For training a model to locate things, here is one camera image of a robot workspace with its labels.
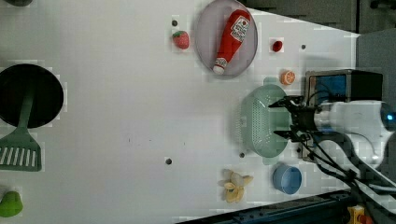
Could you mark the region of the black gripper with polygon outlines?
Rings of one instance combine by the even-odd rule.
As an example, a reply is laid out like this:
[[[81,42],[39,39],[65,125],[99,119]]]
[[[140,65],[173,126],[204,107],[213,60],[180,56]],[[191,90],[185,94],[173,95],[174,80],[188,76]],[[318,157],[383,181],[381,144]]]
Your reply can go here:
[[[305,135],[318,129],[314,122],[316,109],[308,106],[304,102],[303,96],[284,97],[269,105],[269,107],[286,107],[288,105],[292,120],[290,131],[275,131],[275,134],[285,139],[291,139],[292,142],[306,141],[307,137]]]

